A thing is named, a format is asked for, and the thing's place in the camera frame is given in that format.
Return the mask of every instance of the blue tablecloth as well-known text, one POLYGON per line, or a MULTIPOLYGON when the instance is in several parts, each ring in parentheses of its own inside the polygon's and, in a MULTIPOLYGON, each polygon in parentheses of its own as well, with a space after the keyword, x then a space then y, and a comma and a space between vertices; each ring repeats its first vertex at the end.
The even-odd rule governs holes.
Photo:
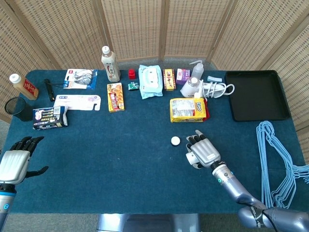
MULTIPOLYGON (((31 71, 27 78, 40 90, 35 108, 51 107, 43 79, 62 83, 66 71, 31 71)), ((224 77, 224 71, 205 71, 224 77)), ((32 122, 13 117, 4 151, 24 136, 45 136, 38 144, 29 170, 48 165, 44 175, 26 179, 16 187, 15 213, 235 213, 234 203, 211 175, 197 170, 186 159, 185 138, 195 129, 205 133, 221 153, 222 160, 253 196, 261 196, 261 167, 255 128, 259 122, 235 122, 228 97, 210 99, 210 119, 203 123, 171 123, 169 100, 179 92, 164 91, 163 97, 142 100, 130 92, 127 71, 121 72, 125 111, 109 113, 108 83, 99 71, 94 90, 61 89, 56 94, 98 94, 100 111, 68 111, 69 126, 35 131, 32 122), (170 139, 181 144, 172 147, 170 139)), ((292 119, 272 122, 276 136, 291 153, 296 165, 304 165, 292 119)), ((285 176, 276 151, 267 145, 272 189, 285 176)), ((291 209, 307 210, 308 185, 297 180, 291 209)))

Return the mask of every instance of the black marker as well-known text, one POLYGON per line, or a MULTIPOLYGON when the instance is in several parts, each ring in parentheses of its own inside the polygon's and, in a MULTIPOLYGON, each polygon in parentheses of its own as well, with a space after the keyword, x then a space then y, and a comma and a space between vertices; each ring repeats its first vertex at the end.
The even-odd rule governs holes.
POLYGON ((52 88, 52 85, 50 84, 49 79, 44 79, 44 82, 46 84, 49 100, 51 102, 54 102, 55 101, 55 96, 54 96, 53 88, 52 88))

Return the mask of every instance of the plastic bottle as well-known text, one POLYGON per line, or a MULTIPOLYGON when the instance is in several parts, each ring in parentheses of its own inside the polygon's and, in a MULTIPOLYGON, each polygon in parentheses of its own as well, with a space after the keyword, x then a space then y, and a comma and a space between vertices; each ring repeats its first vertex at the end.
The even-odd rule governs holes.
POLYGON ((24 94, 28 99, 36 100, 38 98, 39 90, 25 77, 14 73, 10 75, 9 79, 13 83, 13 87, 24 94))
POLYGON ((190 64, 195 64, 195 63, 197 63, 197 65, 194 66, 191 76, 194 76, 194 77, 196 77, 197 79, 200 80, 201 77, 202 77, 202 74, 204 72, 203 61, 199 59, 199 60, 194 61, 190 64))
POLYGON ((120 70, 116 61, 116 54, 108 46, 102 47, 102 52, 101 61, 105 67, 107 78, 110 82, 118 82, 120 80, 120 70))

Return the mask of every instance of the black cup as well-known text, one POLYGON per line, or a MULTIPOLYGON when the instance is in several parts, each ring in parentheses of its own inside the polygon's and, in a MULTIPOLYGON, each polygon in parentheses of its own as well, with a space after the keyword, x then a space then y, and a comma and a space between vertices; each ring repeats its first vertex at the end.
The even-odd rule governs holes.
POLYGON ((21 97, 14 97, 9 99, 5 106, 5 112, 10 115, 14 115, 23 122, 32 120, 32 110, 33 107, 28 105, 26 101, 21 97))

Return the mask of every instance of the red bottle cap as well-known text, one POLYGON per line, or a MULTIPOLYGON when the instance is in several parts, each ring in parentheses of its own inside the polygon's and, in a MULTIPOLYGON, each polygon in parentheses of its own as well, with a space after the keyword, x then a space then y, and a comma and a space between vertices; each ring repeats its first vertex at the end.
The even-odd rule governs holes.
POLYGON ((135 79, 135 70, 129 69, 129 79, 134 80, 135 79))

